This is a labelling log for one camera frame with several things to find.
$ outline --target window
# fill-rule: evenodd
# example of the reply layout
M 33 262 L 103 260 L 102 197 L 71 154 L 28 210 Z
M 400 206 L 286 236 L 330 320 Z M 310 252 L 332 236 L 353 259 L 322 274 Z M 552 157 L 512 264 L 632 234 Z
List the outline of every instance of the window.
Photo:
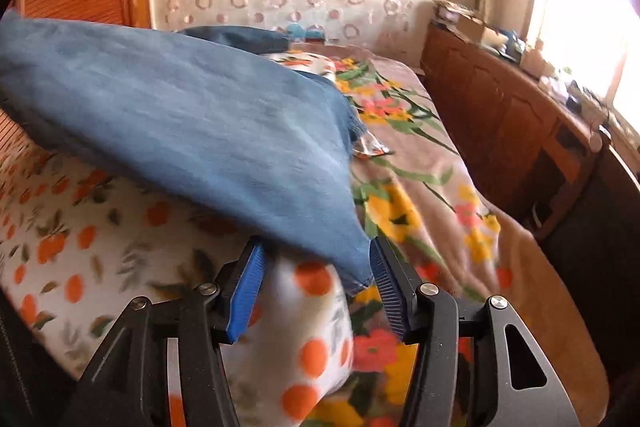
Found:
M 543 55 L 640 132 L 640 18 L 629 0 L 546 0 Z

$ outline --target wooden dresser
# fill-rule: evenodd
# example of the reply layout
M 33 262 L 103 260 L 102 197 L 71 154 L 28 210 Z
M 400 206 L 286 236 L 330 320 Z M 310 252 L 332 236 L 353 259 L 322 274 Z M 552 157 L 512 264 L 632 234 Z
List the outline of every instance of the wooden dresser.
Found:
M 597 156 L 587 125 L 520 68 L 433 24 L 421 65 L 425 87 L 481 193 L 521 221 L 534 203 L 548 218 L 546 229 L 561 219 Z

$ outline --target blue object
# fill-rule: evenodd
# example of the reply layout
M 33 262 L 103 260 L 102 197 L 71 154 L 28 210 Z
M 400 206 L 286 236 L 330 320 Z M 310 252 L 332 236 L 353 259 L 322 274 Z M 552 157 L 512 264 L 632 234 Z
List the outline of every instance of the blue object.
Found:
M 256 55 L 280 53 L 289 49 L 286 35 L 248 26 L 194 26 L 178 33 Z
M 300 24 L 290 24 L 287 26 L 287 37 L 291 40 L 304 40 L 305 39 L 305 29 L 300 26 Z
M 305 32 L 305 39 L 324 40 L 324 32 L 322 30 L 307 30 Z
M 402 290 L 394 277 L 393 270 L 386 264 L 381 248 L 382 244 L 379 240 L 373 239 L 371 241 L 369 247 L 371 269 L 376 279 L 380 298 L 385 303 L 385 314 L 391 331 L 399 339 L 403 339 L 411 329 L 408 318 L 410 310 L 406 308 L 405 302 L 402 301 Z
M 255 299 L 260 290 L 260 284 L 264 277 L 266 259 L 264 248 L 260 241 L 250 242 L 247 248 L 251 249 L 249 260 L 242 270 L 242 275 L 236 283 L 236 288 L 230 300 L 229 322 L 226 325 L 226 334 L 231 343 L 236 343 L 249 325 L 251 312 L 254 309 Z
M 185 35 L 0 23 L 0 107 L 40 146 L 150 182 L 371 282 L 347 100 L 317 75 Z

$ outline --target cabinet door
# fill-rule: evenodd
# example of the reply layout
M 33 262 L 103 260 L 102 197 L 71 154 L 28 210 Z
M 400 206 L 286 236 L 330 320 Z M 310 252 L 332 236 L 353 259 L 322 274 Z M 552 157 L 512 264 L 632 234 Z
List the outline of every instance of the cabinet door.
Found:
M 506 109 L 499 71 L 476 64 L 462 100 L 460 118 L 465 129 L 458 137 L 458 148 L 473 176 L 486 163 Z
M 472 64 L 462 46 L 448 49 L 438 79 L 438 89 L 433 95 L 433 102 L 442 118 L 442 123 L 456 146 L 466 131 L 466 122 L 462 114 L 463 107 L 466 105 L 471 69 Z
M 533 89 L 518 89 L 506 95 L 504 117 L 487 156 L 494 203 L 513 215 L 518 210 L 514 199 L 517 188 L 540 153 L 555 119 L 546 100 Z
M 420 59 L 420 66 L 424 70 L 424 76 L 427 79 L 427 90 L 433 88 L 434 84 L 438 81 L 438 76 L 443 63 L 443 58 L 446 55 L 447 41 L 446 33 L 436 28 L 435 26 L 429 26 L 427 30 L 427 39 L 424 43 L 424 51 Z

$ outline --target orange polka dot fabric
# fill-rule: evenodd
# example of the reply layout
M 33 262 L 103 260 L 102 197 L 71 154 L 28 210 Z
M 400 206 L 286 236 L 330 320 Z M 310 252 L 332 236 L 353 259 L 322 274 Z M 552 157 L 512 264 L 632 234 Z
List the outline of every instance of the orange polka dot fabric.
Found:
M 250 235 L 198 206 L 44 152 L 26 137 L 0 150 L 0 287 L 76 378 L 132 298 L 178 298 L 212 280 Z M 350 375 L 345 346 L 352 344 L 335 269 L 283 250 L 247 332 L 223 347 L 241 424 L 299 425 Z M 177 358 L 169 371 L 179 426 Z

